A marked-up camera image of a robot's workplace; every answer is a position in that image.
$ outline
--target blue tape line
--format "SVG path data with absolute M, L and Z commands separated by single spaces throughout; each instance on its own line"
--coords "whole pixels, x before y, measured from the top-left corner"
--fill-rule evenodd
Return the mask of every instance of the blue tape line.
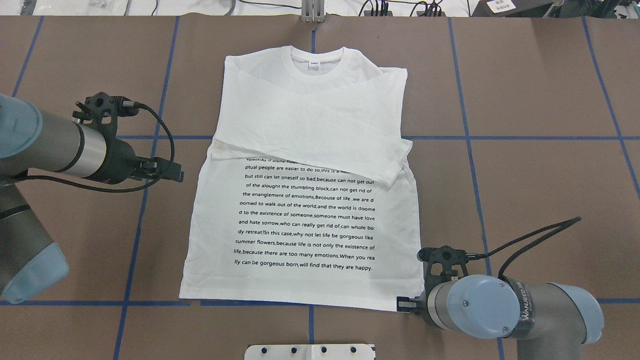
M 258 300 L 201 300 L 200 306 L 307 306 L 297 302 L 277 302 Z
M 0 306 L 122 306 L 122 301 L 91 300 L 29 300 L 20 304 L 0 301 Z
M 169 77 L 171 76 L 171 64 L 173 63 L 173 51 L 175 50 L 175 39 L 178 36 L 178 26 L 180 25 L 180 17 L 175 17 L 175 23 L 173 25 L 173 36 L 171 39 L 171 48 L 169 49 L 169 60 L 166 62 L 166 71 L 164 72 L 164 84 L 162 87 L 162 96 L 160 96 L 160 108 L 158 108 L 158 116 L 162 118 L 164 112 L 164 100 L 166 99 L 166 89 L 169 87 Z M 151 146 L 151 157 L 156 154 L 156 147 L 158 144 L 158 134 L 160 133 L 160 123 L 156 124 L 156 131 L 154 133 L 154 144 Z
M 173 36 L 171 39 L 171 48 L 169 50 L 169 59 L 166 64 L 166 71 L 164 73 L 164 85 L 162 90 L 162 95 L 160 97 L 160 108 L 158 110 L 158 116 L 162 117 L 162 113 L 164 110 L 164 100 L 166 99 L 166 89 L 169 84 L 169 77 L 171 75 L 171 64 L 173 61 L 173 50 L 175 49 L 175 40 L 178 34 L 178 25 L 180 24 L 180 17 L 175 17 L 175 24 L 173 25 Z M 158 132 L 160 131 L 160 124 L 156 124 L 156 132 L 154 135 L 154 143 L 151 148 L 151 158 L 156 154 L 157 140 L 158 140 Z M 118 326 L 118 336 L 116 338 L 116 345 L 113 351 L 113 360 L 118 360 L 120 357 L 120 346 L 122 345 L 122 336 L 124 334 L 124 325 L 127 319 L 127 309 L 129 307 L 129 297 L 131 295 L 131 284 L 133 283 L 133 274 L 136 268 L 136 258 L 138 257 L 138 247 L 140 245 L 140 236 L 142 234 L 142 219 L 145 214 L 145 208 L 147 207 L 147 198 L 148 198 L 149 189 L 144 189 L 142 195 L 142 204 L 140 206 L 140 215 L 138 216 L 138 227 L 136 229 L 136 238 L 133 243 L 133 251 L 131 252 L 131 263 L 129 265 L 129 275 L 127 277 L 127 287 L 125 288 L 124 293 L 124 303 L 122 304 L 122 313 L 120 314 L 120 325 Z
M 118 135 L 117 139 L 120 140 L 153 140 L 156 138 L 155 135 Z
M 183 301 L 129 301 L 128 306 L 191 306 Z
M 316 343 L 316 327 L 314 325 L 315 321 L 315 309 L 313 305 L 309 305 L 309 343 Z
M 36 27 L 36 32 L 33 33 L 33 38 L 31 39 L 31 45 L 29 45 L 29 51 L 27 51 L 27 56 L 25 56 L 24 62 L 22 63 L 22 68 L 20 69 L 20 75 L 18 75 L 18 80 L 15 82 L 15 87 L 13 88 L 13 92 L 11 94 L 12 97 L 15 97 L 18 94 L 18 88 L 20 88 L 22 77 L 24 76 L 24 72 L 27 70 L 27 64 L 29 63 L 29 59 L 31 59 L 31 53 L 33 52 L 33 48 L 36 45 L 36 40 L 38 40 L 38 35 L 40 34 L 40 28 L 42 27 L 43 21 L 44 21 L 44 16 L 41 16 L 40 20 L 38 21 L 38 26 Z
M 174 140 L 211 140 L 213 135 L 172 135 Z M 153 140 L 156 138 L 154 135 L 120 135 L 116 136 L 121 140 Z M 158 140 L 168 140 L 169 136 L 158 135 Z
M 136 268 L 136 257 L 138 256 L 138 245 L 140 244 L 140 235 L 142 234 L 142 218 L 145 215 L 147 207 L 147 195 L 149 189 L 143 191 L 142 203 L 140 205 L 140 213 L 138 215 L 138 227 L 136 228 L 136 239 L 133 242 L 133 251 L 131 252 L 131 262 L 129 263 L 129 275 L 127 276 L 127 287 L 124 292 L 124 301 L 122 304 L 122 312 L 120 313 L 120 324 L 118 325 L 118 336 L 116 337 L 116 345 L 113 351 L 113 359 L 117 360 L 120 356 L 120 345 L 122 344 L 122 335 L 124 333 L 124 324 L 127 319 L 127 308 L 129 307 L 129 296 L 131 295 L 131 284 L 133 283 L 133 273 Z
M 311 53 L 316 53 L 316 29 L 311 31 Z
M 500 360 L 504 360 L 504 346 L 502 345 L 502 338 L 497 338 L 498 343 L 498 356 L 500 356 Z
M 597 299 L 599 304 L 640 304 L 640 299 Z
M 480 191 L 478 189 L 478 182 L 476 176 L 476 164 L 474 163 L 473 149 L 471 147 L 471 136 L 469 134 L 469 124 L 467 122 L 467 109 L 465 107 L 465 97 L 462 94 L 462 80 L 460 79 L 460 68 L 458 67 L 458 54 L 456 52 L 456 40 L 453 34 L 453 22 L 451 18 L 447 18 L 449 22 L 449 37 L 451 38 L 451 51 L 453 53 L 453 65 L 456 70 L 456 81 L 458 82 L 458 97 L 460 98 L 460 110 L 462 111 L 462 124 L 465 128 L 465 140 L 467 141 L 467 153 L 469 156 L 469 167 L 471 168 L 471 180 L 474 185 L 474 195 L 476 196 L 476 209 L 478 217 L 480 219 L 480 229 L 482 233 L 482 243 L 484 253 L 489 252 L 489 246 L 486 242 L 486 232 L 484 230 L 484 216 L 482 213 L 482 204 L 480 202 Z M 491 276 L 491 262 L 489 258 L 484 259 L 484 265 L 486 267 L 486 274 Z
M 622 137 L 622 132 L 620 131 L 620 126 L 618 125 L 618 119 L 616 118 L 616 114 L 613 111 L 613 106 L 611 105 L 611 100 L 609 98 L 609 93 L 607 91 L 607 87 L 604 85 L 604 79 L 602 79 L 602 73 L 600 72 L 600 66 L 598 66 L 598 60 L 596 59 L 596 53 L 593 50 L 593 44 L 591 43 L 591 35 L 589 34 L 589 27 L 587 26 L 587 18 L 582 17 L 582 26 L 584 27 L 584 34 L 587 37 L 587 45 L 589 46 L 589 52 L 591 53 L 591 59 L 593 60 L 593 66 L 596 70 L 596 74 L 598 75 L 598 80 L 600 82 L 600 87 L 602 88 L 602 93 L 604 94 L 604 99 L 607 101 L 607 107 L 609 109 L 609 114 L 611 115 L 611 120 L 613 121 L 613 126 L 616 128 L 616 134 L 618 134 L 618 140 L 620 141 L 620 147 L 622 148 L 622 153 L 625 155 L 625 161 L 627 162 L 627 167 L 629 168 L 629 174 L 631 175 L 631 180 L 634 183 L 636 188 L 636 195 L 638 199 L 640 199 L 640 185 L 638 185 L 638 180 L 636 177 L 636 173 L 634 172 L 633 165 L 631 164 L 631 159 L 629 158 L 629 153 L 627 152 L 627 146 L 625 145 L 625 141 Z
M 154 135 L 119 135 L 121 140 L 153 140 Z M 405 140 L 616 140 L 618 136 L 511 136 L 511 135 L 407 135 L 402 136 Z M 166 135 L 158 135 L 159 140 L 169 139 Z M 174 135 L 174 140 L 211 140 L 211 135 Z M 623 140 L 640 140 L 640 136 L 622 136 Z

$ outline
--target brown table surface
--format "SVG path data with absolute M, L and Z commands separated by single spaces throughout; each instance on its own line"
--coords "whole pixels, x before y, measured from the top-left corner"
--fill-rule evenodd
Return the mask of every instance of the brown table surface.
M 636 359 L 639 37 L 636 20 L 0 17 L 0 92 L 63 116 L 99 91 L 145 102 L 174 133 L 185 171 L 182 184 L 124 195 L 20 184 L 71 271 L 21 306 L 0 302 L 0 358 L 242 359 L 253 344 L 358 342 L 378 359 L 516 359 L 512 340 L 408 314 L 177 298 L 224 58 L 293 45 L 352 47 L 408 69 L 402 133 L 414 143 L 424 246 L 482 252 L 582 216 L 509 273 L 590 291 L 605 329 L 585 358 Z M 121 120 L 118 134 L 139 155 L 168 156 L 148 115 Z M 512 252 L 470 272 L 495 275 Z

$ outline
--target cable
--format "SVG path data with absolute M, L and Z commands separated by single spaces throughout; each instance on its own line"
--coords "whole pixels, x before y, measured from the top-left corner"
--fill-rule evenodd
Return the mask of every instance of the cable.
M 401 1 L 401 0 L 387 0 L 388 3 L 399 3 L 399 4 L 409 4 L 415 5 L 415 1 Z
M 142 104 L 140 102 L 134 102 L 134 106 L 133 107 L 140 108 L 140 109 L 143 109 L 143 110 L 147 110 L 149 113 L 151 113 L 151 115 L 153 115 L 156 118 L 156 120 L 158 121 L 160 126 L 162 126 L 162 128 L 164 129 L 167 137 L 169 138 L 169 144 L 171 146 L 170 161 L 173 162 L 173 160 L 175 159 L 175 144 L 173 143 L 173 135 L 171 134 L 171 132 L 169 131 L 167 126 L 164 124 L 162 119 L 160 119 L 160 116 L 158 116 L 158 114 L 156 114 L 156 112 L 152 108 L 148 107 L 146 104 Z M 136 188 L 128 188 L 128 189 L 98 188 L 96 186 L 90 186 L 90 185 L 75 183 L 73 181 L 60 179 L 59 177 L 45 176 L 45 175 L 21 176 L 21 177 L 16 177 L 16 180 L 19 180 L 19 181 L 23 181 L 23 180 L 49 180 L 49 181 L 54 181 L 56 183 L 61 183 L 61 184 L 65 184 L 65 185 L 74 186 L 74 187 L 80 188 L 80 189 L 92 190 L 92 191 L 95 191 L 95 192 L 130 193 L 130 192 L 137 192 L 137 191 L 140 191 L 140 190 L 144 190 L 144 189 L 152 186 L 153 184 L 156 184 L 158 181 L 160 181 L 160 174 L 157 174 L 156 176 L 157 177 L 155 179 L 149 181 L 147 184 L 144 184 L 142 186 L 138 186 Z
M 440 3 L 443 0 L 440 0 L 439 2 L 436 3 L 435 0 L 433 0 L 433 2 L 429 5 L 429 9 L 427 9 L 427 11 L 425 11 L 422 16 L 425 17 L 438 17 L 441 16 L 442 14 L 442 8 L 440 7 Z
M 513 245 L 513 244 L 515 244 L 515 243 L 518 243 L 518 242 L 520 242 L 520 241 L 522 241 L 522 240 L 526 240 L 526 239 L 530 238 L 531 236 L 534 236 L 534 235 L 537 235 L 537 234 L 543 233 L 543 232 L 545 232 L 545 231 L 547 231 L 547 230 L 555 229 L 556 227 L 561 227 L 562 225 L 565 225 L 565 224 L 566 224 L 567 222 L 569 222 L 569 221 L 571 221 L 571 220 L 565 220 L 565 221 L 563 221 L 563 222 L 559 222 L 559 223 L 557 223 L 557 224 L 553 224 L 553 225 L 545 226 L 545 227 L 543 227 L 543 228 L 541 228 L 541 229 L 538 229 L 538 230 L 535 230 L 535 231 L 533 231 L 533 232 L 531 232 L 531 233 L 529 233 L 529 234 L 523 235 L 523 236 L 521 236 L 521 237 L 519 237 L 519 238 L 517 238 L 517 239 L 515 239 L 515 240 L 511 240 L 511 241 L 509 241 L 508 243 L 506 243 L 506 244 L 504 244 L 504 245 L 500 246 L 499 248 L 497 248 L 497 249 L 495 249 L 495 250 L 492 250 L 492 251 L 487 252 L 486 254 L 467 254 L 467 258 L 468 258 L 469 260 L 480 260 L 480 259 L 488 258 L 489 256 L 494 255 L 494 254 L 495 254 L 495 253 L 497 253 L 498 251 L 502 251 L 502 250 L 504 250 L 504 249 L 506 249 L 506 248 L 508 248 L 508 247 L 512 246 L 512 245 Z
M 293 5 L 284 5 L 284 4 L 270 4 L 270 3 L 254 3 L 253 1 L 247 1 L 247 0 L 238 0 L 238 1 L 240 1 L 241 3 L 252 4 L 252 5 L 282 6 L 283 8 L 292 8 L 292 9 L 302 10 L 302 6 L 293 6 Z
M 500 267 L 500 270 L 498 271 L 498 279 L 502 279 L 504 280 L 504 271 L 507 270 L 507 267 L 520 255 L 522 255 L 524 252 L 531 250 L 533 247 L 535 247 L 536 245 L 540 244 L 541 242 L 545 241 L 546 239 L 550 238 L 551 236 L 569 228 L 571 225 L 577 223 L 578 221 L 582 220 L 581 217 L 577 217 L 577 218 L 573 218 L 571 220 L 567 220 L 564 222 L 563 225 L 559 226 L 557 229 L 549 231 L 547 234 L 544 234 L 543 236 L 540 236 L 538 239 L 534 240 L 533 242 L 531 242 L 530 244 L 522 247 L 522 249 L 516 251 L 513 253 L 513 255 L 511 255 L 505 262 L 504 264 L 502 264 L 502 267 Z
M 229 11 L 225 14 L 225 16 L 231 16 L 236 9 L 236 0 L 231 0 L 231 5 L 229 5 Z
M 362 7 L 360 8 L 360 12 L 358 13 L 358 16 L 362 15 L 362 11 L 364 10 L 364 7 L 367 6 L 367 3 L 371 4 L 371 13 L 373 13 L 373 3 L 371 2 L 371 0 L 366 0 L 363 4 Z
M 415 3 L 415 5 L 413 6 L 413 9 L 411 9 L 411 14 L 409 14 L 409 17 L 413 16 L 413 12 L 415 11 L 415 8 L 418 7 L 418 5 L 423 4 L 424 5 L 424 13 L 427 12 L 427 7 L 429 6 L 429 4 L 427 4 L 426 1 L 418 1 L 417 3 Z

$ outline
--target silver metal ring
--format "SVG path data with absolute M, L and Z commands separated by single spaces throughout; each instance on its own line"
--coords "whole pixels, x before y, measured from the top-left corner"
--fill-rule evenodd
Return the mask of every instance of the silver metal ring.
M 87 177 L 96 172 L 104 162 L 107 144 L 102 134 L 87 126 L 81 126 L 81 131 L 84 133 L 84 149 L 74 166 L 63 171 L 62 174 Z
M 433 322 L 436 323 L 437 326 L 445 329 L 445 330 L 449 330 L 452 331 L 450 328 L 448 328 L 440 319 L 440 317 L 438 316 L 438 311 L 436 310 L 436 296 L 438 296 L 438 292 L 440 291 L 440 288 L 442 288 L 442 286 L 444 286 L 444 284 L 446 284 L 446 282 L 442 282 L 440 284 L 437 284 L 435 286 L 435 288 L 433 288 L 433 290 L 431 290 L 431 292 L 429 293 L 429 297 L 427 298 L 427 309 L 429 309 L 429 316 L 431 317 L 431 319 L 433 320 Z

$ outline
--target white plastic bracket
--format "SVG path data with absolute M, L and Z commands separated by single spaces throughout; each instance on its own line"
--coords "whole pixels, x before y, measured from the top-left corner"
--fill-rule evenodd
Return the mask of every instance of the white plastic bracket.
M 244 360 L 375 360 L 369 344 L 252 345 Z
M 324 0 L 302 0 L 302 22 L 324 22 Z

